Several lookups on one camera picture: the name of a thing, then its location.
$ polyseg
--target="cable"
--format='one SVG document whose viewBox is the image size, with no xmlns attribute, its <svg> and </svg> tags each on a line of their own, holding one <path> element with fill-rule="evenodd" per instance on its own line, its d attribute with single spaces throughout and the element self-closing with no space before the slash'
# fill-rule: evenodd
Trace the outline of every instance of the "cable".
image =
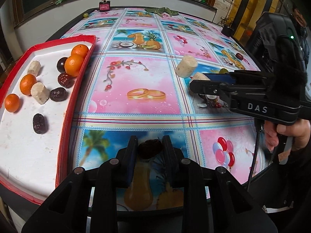
<svg viewBox="0 0 311 233">
<path fill-rule="evenodd" d="M 261 125 L 260 126 L 260 130 L 257 131 L 257 135 L 256 135 L 255 151 L 254 151 L 251 171 L 249 172 L 248 181 L 247 181 L 247 191 L 249 191 L 249 187 L 251 185 L 252 176 L 253 176 L 254 170 L 255 170 L 256 159 L 257 159 L 257 154 L 258 154 L 258 149 L 259 149 L 260 134 L 261 134 L 262 130 L 263 130 L 263 126 Z"/>
<path fill-rule="evenodd" d="M 224 24 L 229 20 L 228 15 L 229 15 L 229 11 L 231 9 L 231 5 L 232 4 L 233 4 L 233 0 L 231 0 L 231 3 L 230 3 L 229 9 L 228 9 L 228 13 L 227 13 L 226 17 L 220 17 L 222 20 L 219 21 L 218 24 L 221 23 L 221 26 L 224 26 Z"/>
</svg>

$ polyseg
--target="palm tree print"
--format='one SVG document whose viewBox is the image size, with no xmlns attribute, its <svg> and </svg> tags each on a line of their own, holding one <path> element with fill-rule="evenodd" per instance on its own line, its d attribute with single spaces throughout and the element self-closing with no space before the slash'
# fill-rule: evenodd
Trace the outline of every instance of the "palm tree print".
<svg viewBox="0 0 311 233">
<path fill-rule="evenodd" d="M 125 35 L 128 34 L 128 31 L 127 30 L 117 30 L 117 34 L 122 34 L 124 33 Z"/>
<path fill-rule="evenodd" d="M 103 138 L 104 135 L 104 130 L 89 130 L 88 133 L 84 133 L 83 146 L 86 147 L 86 151 L 82 160 L 80 161 L 80 166 L 85 163 L 86 158 L 90 155 L 93 149 L 98 151 L 103 162 L 108 160 L 106 148 L 110 145 L 110 143 L 108 139 Z"/>
</svg>

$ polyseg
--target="balloon illustration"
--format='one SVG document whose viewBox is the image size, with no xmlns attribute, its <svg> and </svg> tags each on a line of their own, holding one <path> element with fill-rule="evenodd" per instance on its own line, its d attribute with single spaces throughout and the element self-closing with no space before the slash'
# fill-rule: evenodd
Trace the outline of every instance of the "balloon illustration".
<svg viewBox="0 0 311 233">
<path fill-rule="evenodd" d="M 227 151 L 233 152 L 233 144 L 230 140 L 227 140 Z"/>
<path fill-rule="evenodd" d="M 187 39 L 181 36 L 174 36 L 174 39 L 176 39 L 182 46 L 185 46 L 187 44 Z"/>
<path fill-rule="evenodd" d="M 235 162 L 234 154 L 232 152 L 228 152 L 228 155 L 230 157 L 230 162 L 229 162 L 228 166 L 232 167 L 234 165 L 234 162 Z"/>
<path fill-rule="evenodd" d="M 213 152 L 214 152 L 214 154 L 216 154 L 216 151 L 219 150 L 219 149 L 222 150 L 221 144 L 218 143 L 218 142 L 214 143 L 213 144 Z"/>
<path fill-rule="evenodd" d="M 215 153 L 215 156 L 216 156 L 217 162 L 222 165 L 225 161 L 224 152 L 221 149 L 218 149 Z"/>
<path fill-rule="evenodd" d="M 224 165 L 229 165 L 229 163 L 230 163 L 230 155 L 229 155 L 229 152 L 224 151 L 224 156 L 225 156 Z"/>
<path fill-rule="evenodd" d="M 227 150 L 227 143 L 226 143 L 226 140 L 223 137 L 219 137 L 217 139 L 217 142 L 221 144 L 223 151 Z"/>
<path fill-rule="evenodd" d="M 213 153 L 220 165 L 228 166 L 229 170 L 234 165 L 233 144 L 230 140 L 226 141 L 223 137 L 219 137 L 217 142 L 213 144 Z"/>
</svg>

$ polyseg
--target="flower branch print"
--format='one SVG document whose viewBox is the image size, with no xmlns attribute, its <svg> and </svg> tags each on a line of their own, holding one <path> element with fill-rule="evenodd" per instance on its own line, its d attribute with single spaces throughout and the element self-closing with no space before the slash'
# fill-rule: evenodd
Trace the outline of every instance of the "flower branch print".
<svg viewBox="0 0 311 233">
<path fill-rule="evenodd" d="M 196 54 L 198 56 L 202 56 L 202 57 L 207 57 L 207 58 L 211 58 L 211 55 L 208 53 L 208 51 L 203 47 L 201 46 L 203 49 L 200 49 L 203 54 L 199 53 L 199 52 L 194 52 L 194 51 L 188 51 L 188 53 L 193 53 L 193 54 Z"/>
<path fill-rule="evenodd" d="M 114 73 L 116 69 L 120 69 L 121 67 L 125 67 L 126 69 L 130 70 L 131 66 L 133 65 L 140 65 L 144 67 L 144 71 L 149 71 L 149 69 L 140 61 L 134 62 L 134 60 L 129 61 L 112 61 L 109 66 L 107 66 L 107 77 L 103 82 L 108 82 L 108 85 L 105 88 L 105 91 L 108 91 L 112 88 L 112 79 L 116 77 L 116 74 Z"/>
<path fill-rule="evenodd" d="M 130 23 L 130 21 L 143 21 L 143 22 L 145 22 L 145 20 L 143 20 L 143 19 L 141 19 L 141 18 L 138 18 L 138 19 L 136 19 L 136 18 L 127 18 L 126 20 L 125 20 L 125 24 L 128 24 L 128 23 Z"/>
<path fill-rule="evenodd" d="M 248 153 L 251 153 L 252 156 L 254 157 L 254 153 L 252 153 L 250 150 L 248 150 L 248 149 L 245 148 L 245 152 L 246 152 L 247 155 L 248 155 Z M 256 160 L 255 169 L 254 169 L 254 172 L 253 172 L 253 177 L 257 174 L 257 172 L 256 172 L 257 163 L 258 163 L 258 161 Z"/>
</svg>

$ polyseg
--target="person's hand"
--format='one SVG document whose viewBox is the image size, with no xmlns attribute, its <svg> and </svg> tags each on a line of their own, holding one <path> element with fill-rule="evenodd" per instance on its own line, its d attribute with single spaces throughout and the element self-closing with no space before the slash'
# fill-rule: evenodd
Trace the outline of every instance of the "person's hand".
<svg viewBox="0 0 311 233">
<path fill-rule="evenodd" d="M 299 150 L 307 146 L 310 139 L 310 122 L 308 120 L 299 119 L 291 126 L 285 126 L 265 121 L 264 125 L 266 146 L 269 151 L 273 151 L 278 146 L 279 139 L 277 133 L 288 137 L 294 137 L 292 150 Z"/>
</svg>

